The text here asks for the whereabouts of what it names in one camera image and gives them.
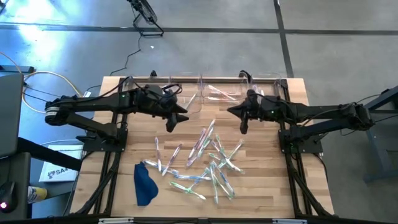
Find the black metal frame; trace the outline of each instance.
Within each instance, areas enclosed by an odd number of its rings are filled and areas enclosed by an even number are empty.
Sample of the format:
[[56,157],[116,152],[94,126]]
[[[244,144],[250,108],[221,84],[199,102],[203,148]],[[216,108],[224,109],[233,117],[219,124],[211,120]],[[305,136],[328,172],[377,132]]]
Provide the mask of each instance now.
[[[123,89],[123,86],[119,86],[118,87],[118,92],[121,92]],[[122,116],[122,122],[121,122],[121,129],[125,129],[126,128],[126,121],[127,121],[127,115],[124,114]],[[116,124],[118,122],[118,114],[117,113],[113,113],[112,115],[112,123]],[[103,161],[103,165],[102,165],[102,169],[101,169],[101,175],[99,177],[99,185],[101,185],[101,183],[104,182],[105,177],[107,175],[108,171],[108,165],[109,165],[109,160],[111,158],[111,152],[105,152],[104,155],[104,161]],[[112,166],[115,164],[115,172],[113,173],[112,179],[111,179],[111,185],[109,188],[109,194],[108,194],[108,199],[106,202],[106,207],[103,213],[110,215],[111,214],[111,210],[112,210],[112,205],[113,205],[113,197],[114,197],[114,190],[116,187],[116,180],[118,178],[118,170],[119,170],[119,163],[120,163],[120,158],[121,158],[121,152],[115,152],[115,157],[114,157],[114,161]],[[96,199],[95,205],[94,205],[94,211],[93,214],[100,214],[100,208],[101,208],[101,201],[102,201],[102,196],[103,196],[103,190],[101,190],[99,192],[98,198]]]
[[16,154],[21,152],[28,152],[33,158],[41,161],[80,171],[81,160],[18,137]]
[[[370,101],[365,105],[366,108],[371,110],[371,113],[382,113],[382,114],[394,114],[397,113],[397,110],[376,110],[387,103],[393,102],[395,103],[398,99],[398,86],[384,91],[379,97]],[[366,135],[368,137],[372,152],[375,155],[377,164],[379,166],[379,173],[376,175],[366,174],[363,177],[365,183],[370,183],[375,180],[381,180],[391,177],[398,177],[398,169],[394,169],[392,166],[392,162],[389,158],[388,152],[385,149],[380,149],[377,147],[376,141],[377,138],[374,135],[371,129],[366,131]]]

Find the black wire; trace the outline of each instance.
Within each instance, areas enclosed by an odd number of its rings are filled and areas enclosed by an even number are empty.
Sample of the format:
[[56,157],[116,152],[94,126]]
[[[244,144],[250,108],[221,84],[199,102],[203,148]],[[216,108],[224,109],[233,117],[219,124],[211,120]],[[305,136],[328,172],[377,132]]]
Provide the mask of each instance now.
[[329,181],[329,180],[328,180],[328,170],[326,169],[325,162],[323,161],[323,159],[322,159],[318,154],[313,153],[313,155],[316,156],[316,157],[319,159],[319,161],[321,161],[321,163],[322,163],[322,165],[323,165],[323,168],[324,168],[324,170],[325,170],[326,181]]
[[165,96],[165,95],[160,95],[160,94],[158,94],[158,93],[156,93],[156,92],[154,92],[154,91],[152,91],[152,90],[148,90],[148,89],[146,89],[146,88],[144,88],[144,87],[138,85],[138,83],[137,83],[136,81],[134,81],[134,80],[133,80],[133,82],[134,82],[134,84],[135,84],[138,88],[140,88],[142,91],[148,91],[149,93],[152,93],[153,95],[157,96],[157,99],[158,99],[158,100],[160,100],[160,99],[162,99],[162,98],[173,97],[173,96],[175,96],[175,95],[177,95],[177,94],[180,94],[180,93],[182,92],[182,86],[181,86],[181,84],[179,84],[179,83],[170,84],[170,85],[167,85],[167,86],[163,87],[162,90],[165,92],[167,89],[172,88],[173,86],[178,86],[177,91],[173,92],[173,93],[170,94],[170,95],[166,95],[166,96]]
[[66,214],[66,212],[67,212],[67,210],[68,210],[69,203],[71,202],[70,199],[72,198],[73,189],[74,189],[75,186],[76,186],[77,180],[78,180],[78,178],[79,178],[79,174],[80,174],[80,172],[77,173],[76,178],[75,178],[75,181],[74,181],[73,184],[72,184],[72,188],[70,189],[70,194],[69,194],[69,197],[68,197],[67,205],[65,206],[65,209],[63,210],[62,216],[65,216],[65,214]]
[[126,128],[129,126],[129,123],[127,123],[127,122],[125,122],[125,121],[119,121],[119,122],[117,122],[116,124],[121,124],[121,123],[124,123],[124,124],[126,125]]
[[[90,99],[87,99],[87,100],[81,100],[81,101],[79,101],[79,102],[77,102],[77,103],[89,102],[89,101],[93,101],[93,100],[100,99],[100,98],[104,97],[105,95],[111,93],[113,90],[119,88],[121,85],[123,85],[123,83],[124,83],[128,78],[130,78],[130,77],[124,78],[124,80],[121,81],[118,85],[116,85],[116,86],[113,87],[110,91],[107,91],[106,93],[104,93],[104,94],[102,94],[102,95],[100,95],[100,96],[97,96],[97,97],[94,97],[94,98],[90,98]],[[51,104],[51,105],[48,106],[48,107],[55,106],[55,105],[59,105],[59,104],[62,104],[62,102],[59,101],[59,102],[53,103],[53,104]]]
[[142,35],[140,35],[140,37],[138,38],[138,50],[135,51],[135,52],[133,52],[133,53],[131,53],[131,54],[129,54],[129,55],[127,56],[126,62],[124,63],[124,67],[123,67],[123,68],[120,68],[120,69],[117,69],[117,70],[111,72],[111,73],[109,74],[109,76],[112,76],[112,75],[113,75],[114,73],[116,73],[116,72],[120,72],[120,71],[122,71],[122,70],[124,70],[124,69],[127,69],[127,64],[129,63],[129,57],[130,57],[130,56],[133,56],[133,55],[135,55],[136,53],[138,53],[138,52],[141,51],[141,46],[140,46],[141,37],[142,37]]
[[341,136],[347,136],[347,135],[352,134],[352,133],[354,133],[354,132],[356,132],[356,130],[350,131],[350,132],[347,133],[347,134],[343,134],[343,130],[341,129],[341,130],[340,130],[340,135],[341,135]]
[[40,92],[40,93],[45,93],[45,94],[48,94],[48,95],[51,95],[51,96],[61,97],[61,96],[58,96],[58,95],[55,95],[55,94],[52,94],[52,93],[47,93],[45,91],[33,89],[32,87],[29,87],[29,86],[25,86],[25,88],[28,88],[28,89],[31,89],[33,91],[37,91],[37,92]]
[[390,116],[390,117],[386,117],[386,118],[377,120],[377,121],[375,121],[375,123],[380,122],[380,121],[384,121],[384,120],[387,120],[387,119],[390,119],[390,118],[393,118],[393,117],[396,117],[396,116],[398,116],[398,114],[395,114],[395,115],[392,115],[392,116]]
[[90,90],[92,88],[97,88],[97,87],[101,87],[101,85],[95,85],[95,86],[89,87],[86,91],[88,91],[88,90]]
[[32,98],[35,98],[35,99],[38,99],[38,100],[44,101],[44,102],[48,102],[47,100],[43,100],[43,99],[41,99],[41,98],[39,98],[39,97],[32,96],[32,95],[29,95],[29,94],[27,94],[27,93],[23,93],[23,94],[24,94],[24,95],[26,95],[26,96],[29,96],[29,97],[32,97]]

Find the black cable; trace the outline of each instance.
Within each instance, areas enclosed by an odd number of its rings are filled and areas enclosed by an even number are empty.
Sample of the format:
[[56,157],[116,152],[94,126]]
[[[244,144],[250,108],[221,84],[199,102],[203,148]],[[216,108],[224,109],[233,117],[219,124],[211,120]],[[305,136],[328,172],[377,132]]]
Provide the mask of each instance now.
[[352,133],[354,133],[354,132],[356,132],[356,130],[350,131],[350,132],[347,133],[347,134],[343,134],[343,130],[341,129],[341,130],[340,130],[340,135],[341,135],[341,136],[347,136],[347,135],[352,134]]
[[140,88],[142,91],[148,91],[149,93],[152,93],[153,95],[157,96],[157,99],[158,99],[158,100],[160,100],[161,98],[173,97],[173,96],[175,96],[175,95],[177,95],[177,94],[180,94],[180,93],[182,92],[182,86],[181,86],[181,84],[179,84],[179,83],[171,84],[171,85],[167,85],[167,86],[163,87],[162,90],[165,92],[167,89],[172,88],[173,86],[178,86],[177,91],[173,92],[173,93],[170,94],[170,95],[166,95],[166,96],[165,96],[165,95],[160,95],[160,94],[158,94],[158,93],[156,93],[156,92],[154,92],[154,91],[152,91],[152,90],[148,90],[148,89],[146,89],[146,88],[144,88],[144,87],[138,85],[138,83],[137,83],[136,81],[134,81],[134,80],[133,80],[133,82],[134,82],[134,84],[135,84],[138,88]]
[[45,94],[48,94],[48,95],[51,95],[51,96],[61,97],[61,96],[58,96],[58,95],[56,95],[56,94],[47,93],[47,92],[45,92],[45,91],[33,89],[32,87],[29,87],[29,86],[25,86],[25,88],[28,88],[28,89],[31,89],[31,90],[33,90],[33,91],[37,91],[37,92],[40,92],[40,93],[45,93]]
[[124,124],[126,125],[126,128],[129,126],[129,123],[127,123],[127,122],[125,122],[125,121],[119,121],[119,122],[117,122],[116,124],[121,124],[121,123],[124,123]]
[[88,90],[90,90],[92,88],[97,88],[97,87],[101,87],[101,85],[95,85],[95,86],[89,87],[86,91],[88,91]]
[[69,194],[69,197],[68,197],[67,205],[65,206],[65,209],[63,210],[62,216],[65,216],[65,214],[66,214],[66,212],[67,212],[67,210],[68,210],[69,203],[71,202],[71,200],[70,200],[70,199],[71,199],[71,197],[72,197],[72,194],[73,194],[73,189],[74,189],[74,188],[75,188],[75,186],[76,186],[77,180],[78,180],[78,178],[79,178],[79,174],[80,174],[80,172],[77,172],[77,175],[76,175],[75,181],[73,182],[73,184],[72,184],[72,188],[70,189],[70,194]]
[[97,186],[91,197],[88,199],[88,201],[82,206],[81,209],[79,209],[79,211],[76,212],[77,214],[88,214],[88,212],[93,207],[94,203],[97,201],[98,197],[102,194],[108,182],[111,180],[113,175],[117,173],[118,170],[116,168],[119,167],[119,163],[120,163],[120,153],[117,153],[113,159],[112,166],[111,168],[109,168],[104,179],[101,181],[101,183],[99,183],[99,185]]
[[323,161],[323,159],[322,159],[318,154],[313,153],[313,155],[316,156],[316,157],[319,159],[319,161],[321,161],[321,163],[322,163],[322,165],[323,165],[323,168],[324,168],[324,170],[325,170],[326,181],[329,181],[329,180],[328,180],[328,170],[326,169],[325,162]]
[[43,99],[41,99],[41,98],[39,98],[39,97],[32,96],[32,95],[29,95],[29,94],[27,94],[27,93],[23,93],[23,94],[24,94],[24,95],[26,95],[26,96],[29,96],[29,97],[32,97],[32,98],[35,98],[35,99],[38,99],[38,100],[44,101],[44,102],[48,102],[47,100],[43,100]]
[[122,70],[124,70],[124,69],[127,69],[127,64],[129,63],[129,58],[130,58],[130,56],[133,56],[133,55],[135,55],[136,53],[138,53],[138,52],[141,51],[141,46],[140,46],[141,37],[142,37],[142,35],[140,35],[140,37],[138,38],[138,50],[135,51],[135,52],[133,52],[133,53],[131,53],[131,54],[129,54],[129,55],[127,56],[126,62],[124,63],[124,67],[123,67],[123,68],[120,68],[120,69],[117,69],[117,70],[111,72],[111,73],[109,74],[109,76],[112,76],[112,75],[113,75],[114,73],[116,73],[116,72],[120,72],[120,71],[122,71]]
[[375,121],[375,123],[380,122],[380,121],[384,121],[384,120],[387,120],[387,119],[390,119],[390,118],[393,118],[393,117],[396,117],[396,116],[398,116],[398,114],[395,114],[395,115],[392,115],[392,116],[390,116],[390,117],[386,117],[386,118],[377,120],[377,121]]
[[[93,100],[98,100],[98,99],[104,97],[105,95],[111,93],[113,90],[119,88],[119,86],[123,85],[123,83],[124,83],[128,78],[130,78],[130,77],[124,78],[124,80],[121,81],[118,85],[116,85],[116,86],[113,87],[110,91],[107,91],[106,93],[104,93],[104,94],[102,94],[102,95],[100,95],[100,96],[97,96],[97,97],[94,97],[94,98],[90,98],[90,99],[87,99],[87,100],[81,100],[81,101],[79,101],[79,102],[77,102],[77,103],[82,103],[82,102],[89,102],[89,101],[93,101]],[[59,105],[59,104],[62,104],[62,102],[59,101],[59,102],[53,103],[53,104],[51,104],[51,105],[48,106],[48,107],[56,106],[56,105]]]

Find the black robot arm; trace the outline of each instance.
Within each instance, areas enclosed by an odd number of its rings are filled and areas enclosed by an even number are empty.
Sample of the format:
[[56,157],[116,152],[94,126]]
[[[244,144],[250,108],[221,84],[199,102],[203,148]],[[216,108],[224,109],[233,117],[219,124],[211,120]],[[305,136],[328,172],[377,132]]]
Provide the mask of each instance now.
[[[335,106],[306,106],[281,99],[279,96],[262,96],[254,90],[248,90],[247,97],[238,106],[228,108],[228,111],[241,119],[242,134],[248,131],[248,121],[285,122],[290,124],[297,138],[305,138],[343,128],[367,130],[373,125],[369,110],[361,104],[349,103]],[[296,126],[308,119],[333,119],[330,126],[311,125]]]
[[189,118],[179,113],[187,110],[177,104],[177,96],[171,90],[157,85],[113,93],[109,96],[79,98],[62,96],[45,105],[45,122],[61,126],[70,124],[78,128],[98,133],[102,138],[117,138],[115,124],[101,124],[76,114],[82,111],[112,111],[119,114],[144,113],[152,117],[167,119],[166,129],[172,132],[177,123]]

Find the yellow object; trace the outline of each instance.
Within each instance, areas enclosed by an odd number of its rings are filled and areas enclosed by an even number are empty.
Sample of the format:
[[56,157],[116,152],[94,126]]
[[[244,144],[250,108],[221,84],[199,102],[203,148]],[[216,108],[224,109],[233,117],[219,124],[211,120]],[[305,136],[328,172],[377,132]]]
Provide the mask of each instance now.
[[47,197],[47,189],[43,189],[40,187],[31,187],[29,186],[27,189],[27,202],[41,202]]

